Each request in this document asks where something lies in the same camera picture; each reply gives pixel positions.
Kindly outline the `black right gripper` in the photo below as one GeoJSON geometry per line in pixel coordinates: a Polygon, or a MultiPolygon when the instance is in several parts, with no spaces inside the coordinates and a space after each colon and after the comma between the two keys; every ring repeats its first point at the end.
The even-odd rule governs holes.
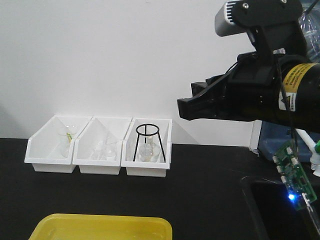
{"type": "Polygon", "coordinates": [[[280,123],[278,107],[283,56],[273,56],[271,64],[260,63],[256,52],[237,56],[237,64],[225,75],[191,83],[190,98],[177,100],[179,117],[188,121],[219,119],[280,123]]]}

